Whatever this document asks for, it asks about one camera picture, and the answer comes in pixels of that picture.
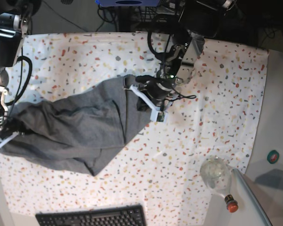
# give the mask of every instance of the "gray cloth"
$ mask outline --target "gray cloth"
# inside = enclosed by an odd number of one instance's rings
[[[150,122],[137,111],[138,97],[123,89],[123,77],[56,102],[21,103],[14,118],[34,134],[17,136],[0,152],[50,169],[97,175]],[[135,84],[135,77],[126,79]]]

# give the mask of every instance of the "clear plastic container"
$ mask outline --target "clear plastic container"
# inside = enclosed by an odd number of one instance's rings
[[[224,198],[227,209],[233,213],[238,210],[237,201],[230,194],[231,167],[221,158],[208,157],[201,166],[200,175],[204,184],[213,194]]]

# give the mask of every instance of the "orange bottle cap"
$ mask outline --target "orange bottle cap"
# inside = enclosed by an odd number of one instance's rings
[[[228,204],[227,208],[228,208],[229,212],[234,213],[239,209],[239,206],[237,205],[236,202],[232,202],[232,203]]]

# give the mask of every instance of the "white table surface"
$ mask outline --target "white table surface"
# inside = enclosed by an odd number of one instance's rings
[[[155,35],[163,51],[167,37]],[[33,75],[21,101],[55,101],[116,75],[155,75],[145,33],[51,34],[25,40]],[[97,176],[55,171],[0,154],[11,212],[76,211],[141,203],[151,225],[201,225],[210,193],[199,176],[207,155],[245,172],[257,131],[268,53],[207,40],[167,124],[150,123]],[[9,70],[15,94],[19,65]]]

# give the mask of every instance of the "black wire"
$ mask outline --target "black wire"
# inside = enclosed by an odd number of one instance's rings
[[[270,38],[270,39],[274,39],[275,38],[275,30],[274,29],[272,29],[272,32],[267,33],[266,28],[264,28],[264,32],[265,32],[265,34],[266,34],[266,36],[268,38]]]
[[[165,46],[165,50],[164,50],[164,54],[163,54],[163,61],[162,61],[163,72],[165,72],[166,51],[168,50],[168,46],[169,46],[169,43],[170,43],[170,38],[171,38],[171,34],[169,34],[169,38],[168,38],[168,41],[166,42],[166,46]]]
[[[109,20],[106,16],[106,10],[110,13],[110,16],[111,16],[111,20]],[[109,7],[101,7],[100,5],[98,5],[98,9],[97,9],[97,14],[98,16],[104,21],[104,22],[107,22],[107,23],[110,23],[110,24],[114,24],[114,27],[115,27],[115,31],[117,32],[118,31],[118,28],[117,28],[117,22],[116,22],[116,12],[115,10],[112,10],[111,8]]]
[[[139,13],[140,13],[140,21],[142,21],[142,12],[141,12],[141,7],[139,6],[139,7],[138,7],[138,9],[139,9]]]
[[[274,37],[275,37],[275,32],[277,32],[277,31],[279,31],[279,30],[273,30],[272,32],[270,32],[269,34],[266,34],[266,36],[264,37],[264,39],[263,39],[263,41],[261,42],[261,44],[259,45],[259,47],[262,47],[262,45],[263,45],[263,43],[265,42],[265,40],[267,39],[267,38],[270,38],[270,36],[269,35],[271,35],[272,33],[274,33]]]
[[[162,61],[163,60],[163,54],[164,52],[158,53],[154,50],[153,46],[152,46],[152,33],[153,33],[153,28],[156,24],[156,22],[158,20],[168,20],[171,19],[173,17],[173,15],[168,15],[168,14],[158,14],[157,16],[154,17],[154,19],[152,20],[152,25],[150,30],[147,33],[147,45],[150,49],[150,51],[155,55],[155,57]]]
[[[112,19],[113,19],[113,24],[114,24],[114,27],[115,27],[115,32],[118,32],[117,23],[116,23],[116,20],[115,20],[116,15],[113,16],[112,12],[111,12],[111,11],[109,11],[109,12],[110,12],[110,15],[111,15],[111,17],[112,17]]]
[[[196,99],[196,98],[197,98],[196,95],[184,96],[184,95],[182,95],[181,93],[179,93],[177,90],[175,90],[175,88],[174,88],[173,86],[171,86],[170,88],[171,88],[175,93],[177,93],[177,94],[179,95],[178,98],[176,98],[176,99],[174,99],[174,100],[169,100],[169,101],[171,101],[171,102],[176,101],[176,100],[181,100],[181,99],[184,99],[184,98],[186,98],[186,99]]]
[[[103,26],[105,24],[105,22],[103,21],[102,23],[101,23],[101,25],[96,29],[96,31],[95,32],[98,32],[99,31],[99,29],[101,29],[101,27]]]
[[[43,2],[44,2],[44,4],[45,4],[49,9],[51,9],[51,10],[52,10],[56,15],[58,15],[60,18],[64,19],[65,21],[67,21],[67,22],[69,22],[69,23],[71,23],[72,25],[74,25],[74,26],[76,26],[77,28],[83,30],[84,32],[88,32],[86,29],[84,29],[84,28],[78,26],[78,25],[75,24],[74,22],[68,20],[67,18],[63,17],[61,14],[59,14],[58,12],[56,12],[46,1],[43,0]]]
[[[25,83],[24,83],[24,85],[23,85],[23,87],[22,87],[20,93],[17,92],[17,94],[16,94],[16,96],[15,96],[15,99],[14,99],[13,101],[10,101],[10,102],[8,102],[8,103],[5,103],[7,106],[13,105],[14,102],[16,103],[16,102],[22,97],[22,95],[24,94],[24,92],[25,92],[25,90],[26,90],[26,88],[27,88],[27,86],[28,86],[29,80],[30,80],[30,78],[31,78],[31,76],[32,76],[32,61],[31,61],[28,57],[23,56],[23,55],[20,56],[20,57],[18,57],[18,59],[17,59],[18,62],[19,62],[19,61],[23,62],[23,60],[26,61],[26,63],[27,63],[28,66],[29,66],[27,78],[26,78],[26,80],[25,80]]]
[[[23,60],[21,60],[21,73],[20,73],[20,82],[19,82],[19,87],[18,87],[18,90],[16,92],[16,95],[15,95],[15,99],[14,101],[12,101],[12,106],[10,108],[10,111],[9,111],[9,114],[8,114],[8,117],[11,116],[11,113],[13,112],[13,109],[14,109],[14,106],[15,106],[15,103],[17,102],[16,101],[16,97],[18,96],[18,93],[20,91],[20,88],[21,88],[21,83],[22,83],[22,76],[23,76]]]

